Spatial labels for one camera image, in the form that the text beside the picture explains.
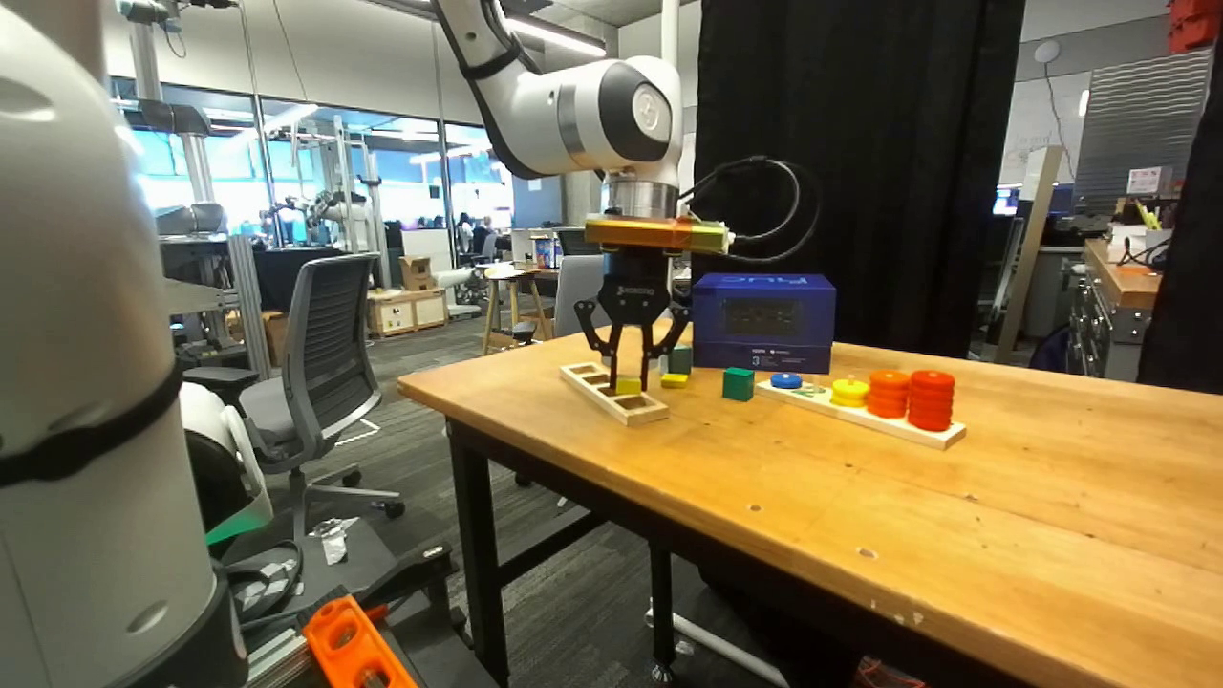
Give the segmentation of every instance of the office chair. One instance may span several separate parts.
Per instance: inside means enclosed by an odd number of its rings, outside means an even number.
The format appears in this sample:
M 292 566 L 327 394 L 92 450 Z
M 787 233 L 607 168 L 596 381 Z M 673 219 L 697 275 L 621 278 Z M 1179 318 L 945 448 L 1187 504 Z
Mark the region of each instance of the office chair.
M 303 262 L 292 303 L 292 345 L 281 378 L 240 391 L 245 423 L 269 475 L 292 475 L 296 530 L 305 535 L 305 497 L 327 493 L 382 504 L 399 515 L 393 490 L 305 487 L 305 464 L 379 404 L 368 359 L 368 257 L 320 257 Z

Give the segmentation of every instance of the ceiling light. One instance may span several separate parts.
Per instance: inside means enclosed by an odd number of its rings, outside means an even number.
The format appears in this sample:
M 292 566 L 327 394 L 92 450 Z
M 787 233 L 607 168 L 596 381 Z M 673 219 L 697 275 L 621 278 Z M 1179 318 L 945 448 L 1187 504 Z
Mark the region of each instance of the ceiling light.
M 393 118 L 392 129 L 406 143 L 436 143 L 436 121 L 429 118 Z
M 523 24 L 523 19 L 505 19 L 508 33 L 523 33 L 523 37 L 536 37 L 536 43 L 548 43 L 548 47 L 561 47 L 561 50 L 574 50 L 574 52 L 585 52 L 585 56 L 607 56 L 606 43 L 594 43 L 594 37 L 576 37 L 576 33 L 568 33 L 568 29 L 553 29 L 553 27 L 543 27 L 543 24 Z

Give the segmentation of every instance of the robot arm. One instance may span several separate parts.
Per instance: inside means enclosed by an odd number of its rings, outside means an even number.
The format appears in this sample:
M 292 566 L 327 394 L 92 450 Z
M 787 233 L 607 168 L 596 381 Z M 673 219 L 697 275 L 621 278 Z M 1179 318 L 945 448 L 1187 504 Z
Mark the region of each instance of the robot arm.
M 677 183 L 681 76 L 654 56 L 539 71 L 499 0 L 436 0 L 446 43 L 515 174 L 621 171 Z

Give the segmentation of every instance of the wooden tabletop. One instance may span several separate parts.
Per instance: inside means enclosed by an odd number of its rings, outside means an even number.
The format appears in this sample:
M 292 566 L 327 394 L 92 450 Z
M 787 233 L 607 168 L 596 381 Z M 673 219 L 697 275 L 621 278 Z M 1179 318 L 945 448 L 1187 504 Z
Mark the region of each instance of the wooden tabletop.
M 834 346 L 834 374 L 960 378 L 947 450 L 720 371 L 621 429 L 561 378 L 568 337 L 403 394 L 1034 684 L 1221 684 L 1223 396 Z
M 1109 299 L 1127 309 L 1156 309 L 1162 275 L 1148 262 L 1109 261 L 1109 241 L 1086 241 L 1086 261 L 1100 275 Z

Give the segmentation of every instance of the blue container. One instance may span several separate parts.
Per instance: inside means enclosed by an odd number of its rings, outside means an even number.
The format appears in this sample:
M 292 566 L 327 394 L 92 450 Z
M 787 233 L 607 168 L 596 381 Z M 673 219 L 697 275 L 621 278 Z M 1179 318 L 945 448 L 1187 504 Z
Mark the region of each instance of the blue container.
M 831 371 L 839 288 L 826 275 L 713 271 L 694 289 L 699 365 Z

